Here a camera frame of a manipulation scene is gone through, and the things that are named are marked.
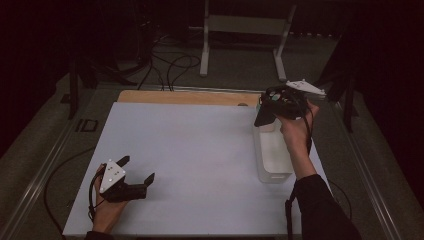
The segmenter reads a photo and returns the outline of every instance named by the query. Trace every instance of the white board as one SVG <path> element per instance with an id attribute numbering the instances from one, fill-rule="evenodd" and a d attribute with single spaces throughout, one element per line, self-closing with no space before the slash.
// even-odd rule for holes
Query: white board
<path id="1" fill-rule="evenodd" d="M 69 215 L 64 235 L 91 230 L 88 188 L 96 169 L 129 155 L 125 182 L 155 172 L 145 200 L 130 202 L 113 234 L 133 236 L 269 236 L 287 233 L 281 184 L 258 178 L 252 125 L 255 108 L 115 103 Z M 315 146 L 311 159 L 326 179 Z M 293 205 L 293 231 L 300 212 Z"/>

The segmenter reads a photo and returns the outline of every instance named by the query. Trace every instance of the cable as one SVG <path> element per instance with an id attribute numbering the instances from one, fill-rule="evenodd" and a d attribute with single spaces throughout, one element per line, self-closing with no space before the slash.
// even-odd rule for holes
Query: cable
<path id="1" fill-rule="evenodd" d="M 152 62 L 152 58 L 150 57 L 149 59 L 149 70 L 147 71 L 146 75 L 144 75 L 143 79 L 141 80 L 141 82 L 138 84 L 137 90 L 140 90 L 141 85 L 143 85 L 143 83 L 147 80 L 147 77 L 150 74 L 150 71 L 152 71 L 152 67 L 153 67 L 153 62 Z"/>
<path id="2" fill-rule="evenodd" d="M 339 185 L 335 184 L 333 181 L 331 181 L 328 178 L 327 178 L 327 180 L 328 180 L 329 183 L 331 183 L 334 186 L 336 186 L 343 193 L 343 195 L 345 196 L 346 201 L 347 201 L 347 204 L 349 205 L 349 220 L 352 221 L 352 205 L 350 203 L 349 197 L 347 196 L 347 194 L 345 193 L 345 191 L 343 191 L 343 189 Z"/>
<path id="3" fill-rule="evenodd" d="M 309 154 L 311 152 L 311 147 L 312 147 L 312 126 L 314 124 L 314 115 L 312 113 L 312 110 L 308 106 L 306 106 L 307 109 L 311 112 L 311 115 L 312 115 L 312 121 L 311 121 L 311 124 L 309 125 L 308 119 L 306 119 L 306 112 L 303 111 L 303 108 L 301 107 L 299 100 L 290 91 L 285 91 L 285 93 L 291 98 L 291 100 L 293 102 L 296 103 L 296 106 L 301 113 L 301 118 L 305 122 L 306 131 L 308 132 L 308 138 L 306 139 L 306 147 L 307 147 L 308 154 Z"/>
<path id="4" fill-rule="evenodd" d="M 96 182 L 96 179 L 103 174 L 104 174 L 104 167 L 103 167 L 103 170 L 100 170 L 100 171 L 96 172 L 96 174 L 94 174 L 94 177 L 91 180 L 90 187 L 89 187 L 89 190 L 88 190 L 88 203 L 89 203 L 88 217 L 90 218 L 90 220 L 92 222 L 94 221 L 94 217 L 96 216 L 96 211 L 95 211 L 96 207 L 103 203 L 103 201 L 101 201 L 96 206 L 93 205 L 93 187 L 94 187 L 94 183 Z"/>
<path id="5" fill-rule="evenodd" d="M 61 164 L 59 164 L 59 166 L 57 166 L 52 173 L 50 174 L 49 178 L 46 181 L 46 185 L 44 187 L 44 192 L 43 192 L 43 203 L 44 203 L 44 207 L 46 208 L 47 214 L 49 215 L 50 219 L 53 221 L 53 224 L 56 226 L 56 229 L 59 231 L 59 234 L 61 235 L 63 240 L 66 240 L 66 237 L 62 234 L 63 230 L 62 227 L 60 226 L 59 222 L 56 220 L 56 218 L 53 216 L 52 212 L 50 211 L 49 205 L 47 203 L 47 191 L 48 191 L 48 187 L 49 187 L 49 183 L 51 181 L 51 179 L 53 178 L 53 175 L 61 168 L 63 167 L 66 163 L 70 162 L 71 160 L 74 160 L 75 158 L 84 155 L 85 153 L 88 153 L 92 150 L 94 150 L 96 147 L 91 147 L 87 150 L 84 150 L 78 154 L 73 155 L 72 157 L 66 159 L 65 161 L 63 161 Z"/>
<path id="6" fill-rule="evenodd" d="M 188 55 L 188 54 L 183 53 L 183 52 L 154 52 L 154 53 L 178 53 L 178 54 L 182 54 L 183 55 L 183 56 L 177 57 L 172 62 L 170 62 L 170 61 L 168 61 L 166 59 L 163 59 L 163 58 L 161 58 L 161 57 L 159 57 L 159 56 L 157 56 L 155 54 L 152 54 L 153 57 L 155 57 L 155 58 L 157 58 L 157 59 L 159 59 L 161 61 L 164 61 L 164 62 L 170 64 L 170 66 L 168 67 L 168 70 L 167 70 L 167 74 L 166 74 L 166 82 L 168 84 L 168 88 L 169 88 L 170 91 L 174 91 L 174 83 L 175 83 L 175 81 L 179 77 L 181 77 L 184 73 L 186 73 L 190 68 L 197 67 L 200 64 L 200 62 L 201 62 L 200 61 L 200 58 L 198 58 L 196 56 Z M 178 61 L 180 61 L 181 59 L 184 59 L 184 58 L 188 58 L 189 59 L 190 63 L 188 65 L 179 65 L 179 64 L 176 64 L 176 62 L 178 62 Z M 184 70 L 178 76 L 176 76 L 175 78 L 173 78 L 171 80 L 170 79 L 170 72 L 171 72 L 171 69 L 173 67 L 182 68 Z"/>
<path id="7" fill-rule="evenodd" d="M 161 73 L 160 73 L 160 71 L 159 71 L 159 69 L 157 69 L 155 66 L 153 66 L 153 70 L 155 70 L 156 71 L 156 74 L 158 75 L 158 82 L 159 82 L 159 84 L 161 84 L 161 91 L 165 91 L 165 84 L 164 84 L 164 81 L 163 81 L 163 79 L 162 79 L 162 76 L 161 76 Z"/>

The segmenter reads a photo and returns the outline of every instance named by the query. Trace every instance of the clear plastic container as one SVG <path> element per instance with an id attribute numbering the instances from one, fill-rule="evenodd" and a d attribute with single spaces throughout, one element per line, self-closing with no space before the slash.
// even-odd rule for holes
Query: clear plastic container
<path id="1" fill-rule="evenodd" d="M 286 143 L 280 132 L 281 122 L 274 122 L 273 131 L 253 127 L 259 179 L 264 183 L 281 183 L 293 174 Z"/>

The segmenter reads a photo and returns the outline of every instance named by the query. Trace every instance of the black sleeve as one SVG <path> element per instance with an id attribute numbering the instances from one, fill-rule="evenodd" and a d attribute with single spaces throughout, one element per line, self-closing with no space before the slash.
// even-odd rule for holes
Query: black sleeve
<path id="1" fill-rule="evenodd" d="M 320 175 L 298 180 L 294 189 L 302 213 L 304 240 L 361 239 L 358 230 L 336 203 Z"/>
<path id="2" fill-rule="evenodd" d="M 84 240 L 113 240 L 113 237 L 106 233 L 89 231 Z"/>

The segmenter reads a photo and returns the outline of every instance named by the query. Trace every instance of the metal frame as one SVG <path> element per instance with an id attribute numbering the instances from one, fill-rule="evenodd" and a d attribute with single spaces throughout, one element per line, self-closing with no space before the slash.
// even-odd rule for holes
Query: metal frame
<path id="1" fill-rule="evenodd" d="M 73 119 L 68 120 L 48 156 L 43 161 L 42 166 L 28 184 L 21 200 L 17 203 L 14 212 L 3 229 L 1 229 L 0 239 L 15 239 L 19 233 L 22 224 L 37 201 L 38 196 L 42 193 L 50 173 L 53 171 L 55 164 L 59 161 L 66 143 L 68 142 L 69 136 L 77 124 L 77 119 L 82 116 L 93 95 L 94 90 L 85 90 L 82 94 L 80 109 L 75 111 L 75 117 Z"/>
<path id="2" fill-rule="evenodd" d="M 356 168 L 358 169 L 359 176 L 361 177 L 365 190 L 368 193 L 370 201 L 374 207 L 374 210 L 376 212 L 378 219 L 380 220 L 381 226 L 383 228 L 384 233 L 386 234 L 387 239 L 393 239 L 393 240 L 403 239 L 403 237 L 401 236 L 399 232 L 399 229 L 396 227 L 396 223 L 393 219 L 392 214 L 390 213 L 390 209 L 388 208 L 383 195 L 378 189 L 377 184 L 375 183 L 374 177 L 372 176 L 369 170 L 367 162 L 365 161 L 361 153 L 361 150 L 358 147 L 358 144 L 356 142 L 354 135 L 348 132 L 347 128 L 345 127 L 343 117 L 342 117 L 343 109 L 340 106 L 340 103 L 337 102 L 334 104 L 332 103 L 329 103 L 329 104 L 331 104 L 331 109 L 334 113 L 336 120 L 338 121 L 338 125 L 342 129 L 342 132 L 345 135 L 345 138 L 349 142 L 349 145 L 350 145 L 349 148 L 353 152 L 352 155 L 353 155 Z"/>
<path id="3" fill-rule="evenodd" d="M 209 14 L 209 0 L 205 0 L 203 51 L 200 63 L 200 76 L 206 77 L 208 75 L 210 31 L 256 33 L 281 36 L 280 45 L 273 50 L 273 56 L 278 79 L 282 82 L 286 81 L 287 77 L 281 55 L 289 35 L 295 11 L 296 5 L 292 5 L 286 19 L 211 15 Z"/>

